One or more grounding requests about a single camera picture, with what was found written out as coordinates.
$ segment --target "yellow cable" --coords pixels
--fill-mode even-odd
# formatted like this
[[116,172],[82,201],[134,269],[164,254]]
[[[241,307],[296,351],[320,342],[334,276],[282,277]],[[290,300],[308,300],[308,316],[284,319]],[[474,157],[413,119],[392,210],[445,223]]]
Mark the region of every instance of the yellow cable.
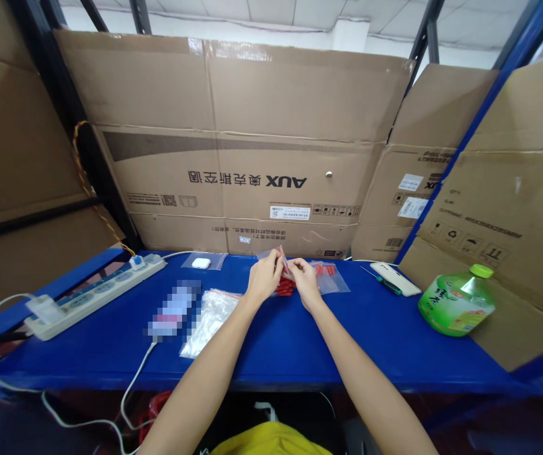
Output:
[[[92,197],[92,192],[89,190],[88,188],[88,185],[86,184],[86,177],[85,177],[85,172],[83,170],[83,167],[82,167],[82,160],[80,158],[80,151],[78,150],[77,148],[77,137],[78,135],[80,134],[80,128],[85,125],[86,123],[90,123],[89,121],[87,120],[82,120],[80,122],[78,122],[76,125],[75,125],[75,128],[73,130],[73,151],[75,152],[73,155],[74,155],[74,158],[75,158],[75,164],[77,164],[77,169],[78,169],[78,175],[80,177],[80,181],[82,182],[82,189],[84,190],[84,192],[88,195],[88,197]],[[107,218],[105,218],[105,216],[99,211],[98,207],[96,207],[96,205],[93,205],[92,206],[94,208],[94,211],[96,212],[96,214],[105,222],[105,224],[107,225],[107,227],[109,228],[109,230],[111,231],[111,233],[113,234],[113,237],[115,238],[115,240],[118,241],[118,243],[121,245],[121,247],[126,250],[128,253],[130,253],[132,255],[132,257],[136,256],[137,254],[131,250],[130,248],[128,248],[127,245],[125,245],[121,239],[119,238],[117,232],[115,231],[115,229],[113,229],[113,226],[111,225],[111,223],[109,222],[109,220]]]

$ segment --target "white phone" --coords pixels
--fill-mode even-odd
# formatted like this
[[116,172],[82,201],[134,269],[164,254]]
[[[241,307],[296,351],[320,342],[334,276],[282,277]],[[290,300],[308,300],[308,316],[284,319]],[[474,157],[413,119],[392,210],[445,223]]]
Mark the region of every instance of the white phone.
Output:
[[373,262],[370,265],[370,268],[377,272],[385,281],[396,286],[396,288],[402,291],[402,295],[405,297],[421,293],[421,290],[418,287],[396,272],[396,270],[386,262]]

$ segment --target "plastic bottle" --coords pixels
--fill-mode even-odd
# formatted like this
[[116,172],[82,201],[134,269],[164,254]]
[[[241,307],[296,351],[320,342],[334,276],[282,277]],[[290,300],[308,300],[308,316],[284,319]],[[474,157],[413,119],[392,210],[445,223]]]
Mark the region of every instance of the plastic bottle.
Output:
[[418,301],[418,309],[438,332],[467,335],[494,311],[486,284],[492,274],[488,267],[474,264],[466,273],[439,275]]

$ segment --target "human hand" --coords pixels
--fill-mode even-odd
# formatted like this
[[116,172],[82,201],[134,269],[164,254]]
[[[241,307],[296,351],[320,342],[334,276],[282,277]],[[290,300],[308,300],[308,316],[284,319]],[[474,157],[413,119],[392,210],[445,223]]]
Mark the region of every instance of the human hand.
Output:
[[317,287],[317,276],[315,269],[305,259],[291,259],[288,261],[288,268],[294,274],[296,288],[301,295],[301,302],[305,309],[311,310],[324,304],[320,289]]
[[253,299],[257,304],[263,303],[278,286],[284,269],[284,265],[278,260],[279,257],[281,257],[279,251],[271,250],[269,256],[258,261],[250,269],[248,290],[245,296]]

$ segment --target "power strip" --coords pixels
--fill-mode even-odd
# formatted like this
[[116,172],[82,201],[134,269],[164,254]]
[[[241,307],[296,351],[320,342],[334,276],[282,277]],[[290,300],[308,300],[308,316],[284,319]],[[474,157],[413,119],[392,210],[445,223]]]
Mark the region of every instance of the power strip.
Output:
[[166,266],[166,261],[156,254],[147,255],[144,260],[146,266],[141,269],[132,270],[126,264],[113,275],[59,300],[57,304],[65,312],[60,321],[45,324],[37,316],[31,315],[25,319],[25,325],[40,340],[52,339]]

